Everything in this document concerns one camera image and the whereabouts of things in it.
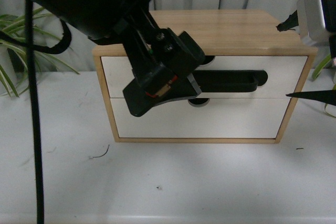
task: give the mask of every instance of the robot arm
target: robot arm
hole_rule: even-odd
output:
[[[134,74],[123,91],[132,115],[201,93],[192,72],[205,60],[203,51],[186,32],[161,29],[149,13],[150,0],[32,1],[98,45],[124,45]]]

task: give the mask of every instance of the wooden cabinet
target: wooden cabinet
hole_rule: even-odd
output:
[[[251,93],[202,93],[196,108],[188,101],[152,108],[140,118],[127,108],[122,90],[134,78],[122,45],[93,50],[113,136],[117,142],[278,143],[317,50],[259,10],[155,11],[160,27],[187,31],[214,60],[198,70],[264,70],[267,82]]]

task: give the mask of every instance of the white table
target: white table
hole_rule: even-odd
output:
[[[325,70],[305,90],[332,85]],[[95,72],[47,73],[38,88],[46,223],[336,223],[336,119],[322,103],[299,100],[278,145],[126,144]],[[0,223],[35,223],[28,93],[0,97],[0,139]]]

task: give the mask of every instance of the drawer front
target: drawer front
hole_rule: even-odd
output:
[[[134,76],[127,57],[101,57],[111,98],[122,98],[122,90]],[[198,70],[265,70],[267,82],[251,93],[202,93],[199,98],[285,98],[294,92],[306,56],[217,56]]]
[[[140,118],[123,98],[111,104],[119,137],[275,138],[289,99],[210,99],[201,108],[187,101],[152,108]]]

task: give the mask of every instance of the drawer pull hole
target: drawer pull hole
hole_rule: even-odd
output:
[[[209,98],[195,98],[195,99],[189,99],[188,103],[196,108],[204,107],[209,103]]]

